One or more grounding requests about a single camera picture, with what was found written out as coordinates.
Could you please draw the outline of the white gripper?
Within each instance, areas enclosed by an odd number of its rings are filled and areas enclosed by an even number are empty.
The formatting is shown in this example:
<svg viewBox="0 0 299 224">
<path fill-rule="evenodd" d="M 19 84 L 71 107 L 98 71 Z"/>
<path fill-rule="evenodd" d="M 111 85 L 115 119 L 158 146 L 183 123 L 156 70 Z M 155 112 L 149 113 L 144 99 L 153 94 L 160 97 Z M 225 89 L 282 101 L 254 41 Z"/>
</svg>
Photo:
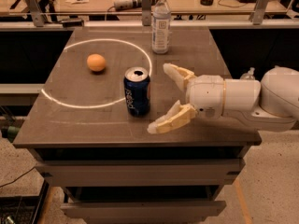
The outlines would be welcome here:
<svg viewBox="0 0 299 224">
<path fill-rule="evenodd" d="M 217 119 L 221 116 L 224 94 L 222 77 L 196 77 L 193 71 L 172 63 L 164 64 L 164 72 L 181 91 L 186 91 L 188 104 L 183 105 L 177 100 L 165 115 L 148 126 L 149 133 L 169 133 L 190 123 L 197 114 L 200 119 Z"/>
</svg>

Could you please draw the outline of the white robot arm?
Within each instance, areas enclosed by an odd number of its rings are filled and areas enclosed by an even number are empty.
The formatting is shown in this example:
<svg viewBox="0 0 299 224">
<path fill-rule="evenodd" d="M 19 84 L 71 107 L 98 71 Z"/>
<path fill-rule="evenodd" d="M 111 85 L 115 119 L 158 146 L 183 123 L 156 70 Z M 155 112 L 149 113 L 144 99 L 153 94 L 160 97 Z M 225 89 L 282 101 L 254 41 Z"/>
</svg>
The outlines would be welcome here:
<svg viewBox="0 0 299 224">
<path fill-rule="evenodd" d="M 164 72 L 186 93 L 186 103 L 175 102 L 153 121 L 149 133 L 168 133 L 198 117 L 229 117 L 257 130 L 284 132 L 299 120 L 299 72 L 275 67 L 261 80 L 249 70 L 239 79 L 201 75 L 171 63 Z"/>
</svg>

